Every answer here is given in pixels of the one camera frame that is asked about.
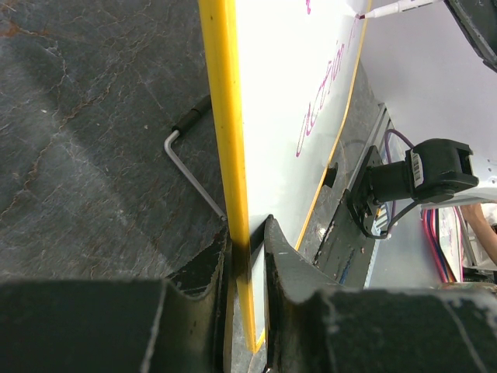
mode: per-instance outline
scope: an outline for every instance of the skin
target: skin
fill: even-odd
[[[473,229],[476,238],[487,252],[488,256],[497,265],[497,235],[485,219],[480,204],[461,206],[464,219]]]

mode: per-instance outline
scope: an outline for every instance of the yellow whiteboard frame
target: yellow whiteboard frame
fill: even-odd
[[[371,7],[371,1],[369,0],[368,10]],[[243,330],[245,331],[247,348],[255,353],[264,343],[265,333],[262,332],[259,340],[256,340],[252,280],[250,279],[249,204],[245,176],[242,91],[238,63],[235,0],[199,0],[199,10],[221,165],[221,177],[223,180],[224,199],[226,202],[231,241],[233,242],[234,269],[238,297],[242,309]],[[361,34],[346,110],[328,163],[331,162],[346,122],[366,26],[367,21],[364,23]],[[299,235],[295,247],[296,250],[300,248],[300,244],[304,238],[304,233],[309,224],[311,213],[315,208],[325,175],[326,169],[323,172],[319,188],[316,191],[311,208]]]

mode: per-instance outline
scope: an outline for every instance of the marker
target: marker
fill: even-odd
[[[372,11],[360,16],[359,19],[379,18],[383,16],[388,16],[389,14],[406,12],[411,9],[420,8],[422,6],[430,5],[433,4],[434,2],[440,2],[440,1],[442,0],[400,0],[399,2],[394,2],[393,4],[373,9]]]

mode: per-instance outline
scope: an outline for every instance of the black rubber grip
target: black rubber grip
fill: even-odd
[[[211,107],[210,95],[205,96],[178,123],[172,126],[172,132],[179,131],[179,134],[185,134]]]

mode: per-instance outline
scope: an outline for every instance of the barcode sticker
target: barcode sticker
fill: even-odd
[[[421,157],[418,153],[411,151],[412,174],[414,175],[414,187],[417,188],[425,181],[422,173]]]

